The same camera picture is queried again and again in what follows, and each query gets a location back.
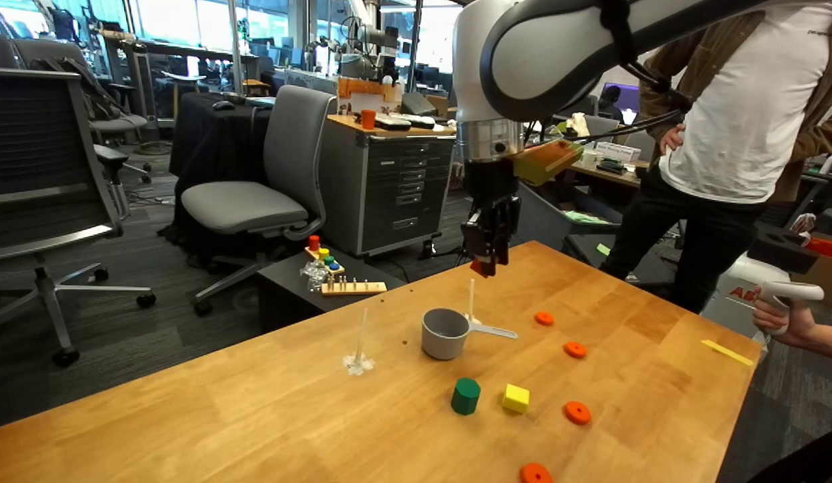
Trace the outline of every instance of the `human hand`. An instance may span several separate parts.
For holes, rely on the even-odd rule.
[[[677,151],[684,146],[684,124],[672,126],[662,136],[661,136],[661,152]]]
[[[755,325],[783,344],[802,346],[802,342],[807,342],[810,331],[816,328],[816,320],[806,300],[790,300],[790,307],[783,307],[757,299]]]

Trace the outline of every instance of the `orange disc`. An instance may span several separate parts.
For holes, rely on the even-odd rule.
[[[583,344],[567,344],[567,355],[574,360],[586,360],[586,346]]]
[[[532,462],[521,466],[521,483],[553,483],[553,476],[545,465]]]
[[[567,418],[571,418],[574,425],[590,425],[594,413],[583,406],[583,403],[567,403],[563,406]]]
[[[553,315],[549,315],[549,311],[536,311],[536,315],[533,315],[533,323],[540,323],[540,325],[553,325]]]

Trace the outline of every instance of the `white shirt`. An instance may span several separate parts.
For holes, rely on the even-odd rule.
[[[776,2],[684,119],[684,146],[661,158],[681,194],[761,205],[780,178],[830,58],[832,0]]]

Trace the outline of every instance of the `yellow block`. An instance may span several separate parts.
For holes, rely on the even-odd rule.
[[[525,407],[529,407],[529,390],[525,386],[515,386],[515,383],[504,383],[504,393],[501,393],[500,403],[511,413],[525,413]]]
[[[732,350],[720,346],[717,342],[708,342],[708,338],[706,338],[702,346],[708,346],[710,352],[717,352],[717,355],[723,355],[723,356],[729,356],[729,360],[735,360],[735,362],[740,362],[740,364],[747,364],[747,367],[755,367],[751,360],[747,360],[744,355],[739,355],[739,352],[732,352]]]

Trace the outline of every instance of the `wooden table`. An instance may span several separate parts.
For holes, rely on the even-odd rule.
[[[392,136],[392,140],[425,140],[425,136],[451,136],[455,135],[454,126],[447,124],[434,124],[434,130],[425,130],[425,126],[410,126],[410,130],[384,130],[384,126],[374,126],[364,130],[363,124],[356,124],[356,116],[331,116],[333,124],[340,124],[347,130],[363,131],[363,135],[374,135],[374,136]]]
[[[474,283],[474,315],[517,342],[422,355],[422,315],[466,307],[462,265],[0,427],[0,481],[517,481],[541,462],[574,483],[710,483],[759,350],[541,245],[511,258]],[[340,356],[359,342],[375,367],[348,376]],[[473,415],[447,406],[462,376],[482,390]],[[500,407],[504,383],[532,393],[529,413]],[[590,427],[563,418],[570,399],[590,406]]]

